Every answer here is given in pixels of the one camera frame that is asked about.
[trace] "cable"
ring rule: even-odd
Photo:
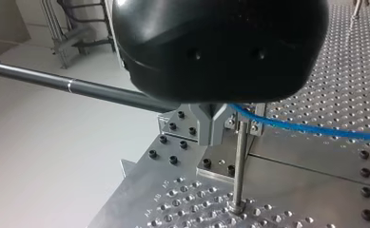
[[[279,128],[295,130],[295,131],[303,131],[303,132],[314,133],[314,134],[322,134],[322,135],[337,136],[337,137],[347,137],[347,138],[370,141],[370,133],[347,131],[347,130],[337,130],[337,129],[312,126],[312,125],[277,121],[277,120],[268,119],[268,118],[261,117],[253,113],[250,113],[249,111],[243,109],[238,104],[230,104],[230,106],[236,111],[238,111],[239,113],[241,113],[242,115],[244,115],[245,117],[253,121],[262,123],[262,124],[270,124],[272,126],[279,127]]]

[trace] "black hole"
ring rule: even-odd
[[[250,51],[250,57],[257,60],[263,60],[265,58],[265,51],[261,48],[254,48]]]
[[[192,48],[187,52],[187,58],[200,60],[202,58],[202,53],[197,48]]]

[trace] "white floor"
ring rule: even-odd
[[[3,63],[135,89],[98,50],[68,70],[44,47]],[[157,113],[0,78],[0,228],[84,228],[158,134]]]

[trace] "white wall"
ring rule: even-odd
[[[27,28],[14,0],[0,0],[0,54],[29,39]]]

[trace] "metal post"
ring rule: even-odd
[[[362,0],[357,0],[356,7],[354,8],[353,19],[360,18],[360,8],[362,6]]]
[[[247,153],[248,122],[241,121],[238,131],[238,143],[235,158],[234,197],[229,203],[229,210],[239,215],[244,209],[242,201],[244,161]]]

